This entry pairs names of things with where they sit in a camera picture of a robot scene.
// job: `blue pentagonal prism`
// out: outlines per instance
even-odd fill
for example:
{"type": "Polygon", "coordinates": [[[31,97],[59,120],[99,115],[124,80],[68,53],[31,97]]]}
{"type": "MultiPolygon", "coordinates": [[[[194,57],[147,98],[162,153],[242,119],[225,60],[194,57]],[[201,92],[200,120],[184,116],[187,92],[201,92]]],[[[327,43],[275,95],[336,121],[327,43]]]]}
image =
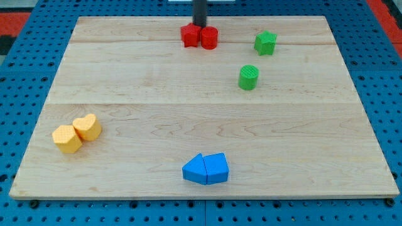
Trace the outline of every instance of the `blue pentagonal prism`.
{"type": "Polygon", "coordinates": [[[196,155],[182,168],[183,178],[192,182],[207,184],[207,170],[202,154],[196,155]]]}
{"type": "Polygon", "coordinates": [[[229,167],[224,153],[204,156],[205,168],[207,169],[207,185],[227,181],[229,167]]]}

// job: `plastic block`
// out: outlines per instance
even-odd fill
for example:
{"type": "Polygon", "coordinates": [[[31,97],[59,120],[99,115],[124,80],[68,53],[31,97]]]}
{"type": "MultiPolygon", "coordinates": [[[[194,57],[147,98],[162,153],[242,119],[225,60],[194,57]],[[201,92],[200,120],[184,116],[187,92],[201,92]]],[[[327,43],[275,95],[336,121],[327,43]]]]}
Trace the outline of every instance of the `plastic block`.
{"type": "Polygon", "coordinates": [[[245,65],[240,69],[239,87],[244,90],[252,90],[257,86],[258,68],[252,65],[245,65]]]}
{"type": "Polygon", "coordinates": [[[53,133],[53,142],[63,153],[75,153],[82,146],[82,142],[73,126],[59,126],[53,133]]]}
{"type": "Polygon", "coordinates": [[[218,45],[218,29],[208,26],[201,30],[201,46],[213,50],[218,45]]]}
{"type": "Polygon", "coordinates": [[[196,26],[193,23],[189,23],[186,26],[180,28],[180,33],[182,34],[182,41],[184,42],[184,47],[198,47],[200,41],[201,27],[196,26]]]}
{"type": "Polygon", "coordinates": [[[86,141],[95,141],[102,132],[102,126],[94,114],[74,119],[73,127],[77,134],[86,141]]]}
{"type": "Polygon", "coordinates": [[[207,169],[207,185],[227,181],[229,167],[224,153],[212,154],[204,157],[207,169]]]}
{"type": "Polygon", "coordinates": [[[276,36],[269,31],[263,31],[256,36],[254,49],[258,51],[258,55],[272,55],[274,53],[276,36]]]}
{"type": "Polygon", "coordinates": [[[207,184],[207,170],[202,154],[196,155],[182,168],[183,178],[192,182],[207,184]]]}

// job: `wooden board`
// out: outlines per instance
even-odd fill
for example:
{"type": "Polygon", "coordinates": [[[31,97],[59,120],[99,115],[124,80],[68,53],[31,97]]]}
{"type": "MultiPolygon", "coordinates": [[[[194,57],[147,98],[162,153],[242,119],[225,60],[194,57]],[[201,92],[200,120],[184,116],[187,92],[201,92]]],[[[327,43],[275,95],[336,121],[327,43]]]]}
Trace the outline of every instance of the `wooden board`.
{"type": "Polygon", "coordinates": [[[15,199],[310,199],[399,194],[327,21],[209,17],[215,50],[182,47],[184,17],[80,18],[11,188],[15,199]],[[273,56],[255,35],[278,34],[273,56]],[[240,68],[258,86],[237,86],[240,68]],[[76,154],[51,133],[95,113],[76,154]],[[197,153],[225,152],[229,181],[182,179],[197,153]]]}

